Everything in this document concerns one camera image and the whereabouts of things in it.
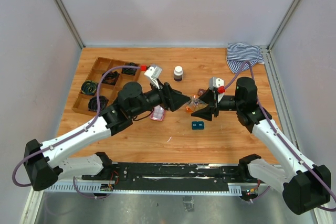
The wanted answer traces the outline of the orange pill box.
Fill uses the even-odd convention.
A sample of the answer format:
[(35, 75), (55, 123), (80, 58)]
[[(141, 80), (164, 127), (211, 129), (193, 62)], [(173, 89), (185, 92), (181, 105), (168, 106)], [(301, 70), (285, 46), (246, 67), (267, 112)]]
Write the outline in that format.
[(185, 110), (186, 110), (186, 112), (188, 112), (188, 113), (192, 113), (192, 112), (195, 111), (194, 107), (192, 107), (192, 106), (186, 106), (186, 107), (185, 107)]

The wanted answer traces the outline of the clear glass pill bottle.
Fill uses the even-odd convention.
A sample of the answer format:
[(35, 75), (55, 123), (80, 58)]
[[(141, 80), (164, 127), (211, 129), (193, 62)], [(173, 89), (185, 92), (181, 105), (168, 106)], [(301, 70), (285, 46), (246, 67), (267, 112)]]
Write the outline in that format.
[(203, 109), (208, 106), (208, 104), (201, 101), (196, 95), (190, 97), (190, 101), (186, 103), (186, 106), (194, 107), (195, 111)]

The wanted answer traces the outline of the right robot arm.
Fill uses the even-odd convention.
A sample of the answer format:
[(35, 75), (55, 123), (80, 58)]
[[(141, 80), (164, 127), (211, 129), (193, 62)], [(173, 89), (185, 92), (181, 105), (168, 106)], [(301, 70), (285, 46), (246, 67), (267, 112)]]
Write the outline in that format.
[(322, 208), (331, 198), (331, 172), (325, 165), (316, 165), (287, 139), (258, 99), (254, 79), (241, 77), (236, 81), (234, 95), (225, 95), (224, 80), (213, 77), (200, 96), (206, 107), (192, 116), (211, 121), (220, 111), (235, 111), (237, 118), (251, 134), (271, 151), (281, 167), (268, 164), (257, 154), (239, 160), (238, 177), (244, 182), (261, 180), (282, 194), (287, 207), (300, 215)]

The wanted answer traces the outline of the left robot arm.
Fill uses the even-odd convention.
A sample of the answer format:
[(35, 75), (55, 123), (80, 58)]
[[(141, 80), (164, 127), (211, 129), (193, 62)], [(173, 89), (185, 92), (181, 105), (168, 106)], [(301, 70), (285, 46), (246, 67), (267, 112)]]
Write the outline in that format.
[(112, 166), (97, 154), (84, 158), (71, 158), (71, 155), (125, 130), (132, 125), (134, 117), (158, 105), (174, 112), (189, 101), (188, 96), (172, 89), (167, 82), (148, 92), (143, 92), (139, 83), (128, 82), (114, 102), (86, 124), (52, 140), (39, 143), (33, 139), (26, 144), (24, 168), (33, 190), (47, 189), (58, 180), (72, 176), (96, 175), (108, 179)]

